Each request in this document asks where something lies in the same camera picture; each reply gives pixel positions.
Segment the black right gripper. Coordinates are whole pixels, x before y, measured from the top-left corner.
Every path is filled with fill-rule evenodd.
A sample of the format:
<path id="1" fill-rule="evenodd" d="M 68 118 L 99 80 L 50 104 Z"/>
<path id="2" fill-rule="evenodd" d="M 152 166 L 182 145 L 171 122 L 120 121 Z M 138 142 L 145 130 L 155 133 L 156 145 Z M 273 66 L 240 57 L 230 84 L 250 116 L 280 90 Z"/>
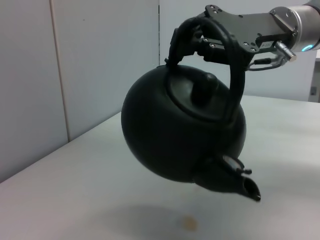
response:
<path id="1" fill-rule="evenodd" d="M 275 52 L 275 43 L 281 41 L 287 46 L 293 42 L 292 31 L 271 13 L 231 14 L 216 5 L 205 7 L 207 18 L 220 23 L 247 52 Z M 195 36 L 196 53 L 205 62 L 228 65 L 229 60 L 221 41 Z"/>

